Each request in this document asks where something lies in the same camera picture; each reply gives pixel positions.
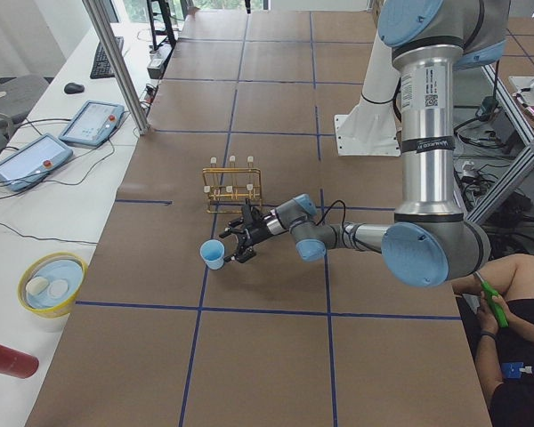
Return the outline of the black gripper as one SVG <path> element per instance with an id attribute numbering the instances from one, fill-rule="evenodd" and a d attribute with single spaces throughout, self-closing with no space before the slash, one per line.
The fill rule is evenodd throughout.
<path id="1" fill-rule="evenodd" d="M 220 238 L 237 235 L 237 244 L 232 254 L 224 257 L 225 262 L 245 263 L 255 257 L 254 245 L 271 238 L 271 232 L 267 227 L 266 220 L 261 214 L 256 218 L 244 219 L 243 217 L 228 222 Z"/>

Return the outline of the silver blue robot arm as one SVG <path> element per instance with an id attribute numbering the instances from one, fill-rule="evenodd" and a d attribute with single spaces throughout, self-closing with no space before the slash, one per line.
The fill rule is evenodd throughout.
<path id="1" fill-rule="evenodd" d="M 388 225 L 326 224 L 307 195 L 263 213 L 250 204 L 225 234 L 237 239 L 226 262 L 246 262 L 255 246 L 289 233 L 313 262 L 348 248 L 383 256 L 410 286 L 437 286 L 469 275 L 489 258 L 490 242 L 454 199 L 453 74 L 504 53 L 507 1 L 387 1 L 360 101 L 336 118 L 343 155 L 400 155 L 402 201 Z"/>

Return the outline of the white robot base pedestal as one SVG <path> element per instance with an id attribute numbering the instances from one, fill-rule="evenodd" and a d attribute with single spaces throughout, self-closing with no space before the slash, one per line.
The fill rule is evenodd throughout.
<path id="1" fill-rule="evenodd" d="M 400 72 L 392 49 L 375 37 L 360 100 L 347 115 L 335 116 L 337 152 L 342 157 L 397 157 L 400 148 L 393 110 Z"/>

